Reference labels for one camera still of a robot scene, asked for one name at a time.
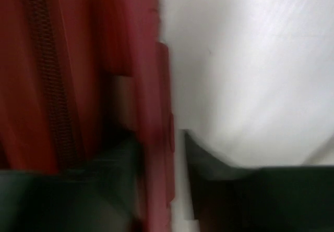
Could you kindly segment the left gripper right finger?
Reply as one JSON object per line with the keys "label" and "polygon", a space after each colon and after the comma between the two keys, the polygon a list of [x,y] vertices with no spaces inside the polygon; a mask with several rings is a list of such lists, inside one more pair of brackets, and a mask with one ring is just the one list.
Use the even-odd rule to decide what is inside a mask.
{"label": "left gripper right finger", "polygon": [[201,231],[333,231],[332,166],[232,166],[187,130],[184,146]]}

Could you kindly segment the red suitcase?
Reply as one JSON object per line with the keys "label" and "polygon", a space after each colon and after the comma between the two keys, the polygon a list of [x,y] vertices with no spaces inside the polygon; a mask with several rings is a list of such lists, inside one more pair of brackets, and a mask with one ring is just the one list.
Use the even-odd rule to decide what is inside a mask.
{"label": "red suitcase", "polygon": [[159,0],[1,0],[1,172],[59,175],[133,134],[142,231],[171,231],[174,123]]}

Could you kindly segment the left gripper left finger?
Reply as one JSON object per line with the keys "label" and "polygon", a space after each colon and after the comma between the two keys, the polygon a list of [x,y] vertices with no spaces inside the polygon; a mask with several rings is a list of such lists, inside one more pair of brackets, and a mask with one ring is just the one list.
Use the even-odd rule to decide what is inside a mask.
{"label": "left gripper left finger", "polygon": [[59,175],[1,172],[1,231],[142,231],[136,196],[140,143],[107,142]]}

